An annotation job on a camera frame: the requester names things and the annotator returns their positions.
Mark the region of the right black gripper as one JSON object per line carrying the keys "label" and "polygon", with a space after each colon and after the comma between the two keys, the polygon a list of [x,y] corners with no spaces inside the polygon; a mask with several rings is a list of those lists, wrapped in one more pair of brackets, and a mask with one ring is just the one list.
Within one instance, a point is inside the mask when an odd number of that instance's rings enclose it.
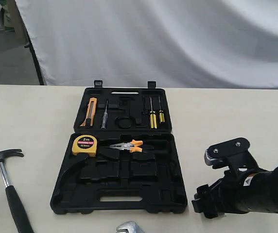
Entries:
{"label": "right black gripper", "polygon": [[220,217],[225,213],[240,214],[241,211],[234,205],[235,188],[238,187],[240,177],[239,170],[235,173],[226,170],[224,177],[212,185],[198,187],[191,201],[194,211],[203,213],[208,219]]}

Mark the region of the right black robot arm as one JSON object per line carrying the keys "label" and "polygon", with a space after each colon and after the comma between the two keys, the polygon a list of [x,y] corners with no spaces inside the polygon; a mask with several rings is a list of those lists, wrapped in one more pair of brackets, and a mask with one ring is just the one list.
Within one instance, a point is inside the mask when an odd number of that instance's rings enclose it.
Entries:
{"label": "right black robot arm", "polygon": [[252,156],[224,156],[213,168],[221,166],[228,167],[222,178],[197,188],[191,201],[196,213],[209,219],[226,213],[278,214],[278,166],[262,169]]}

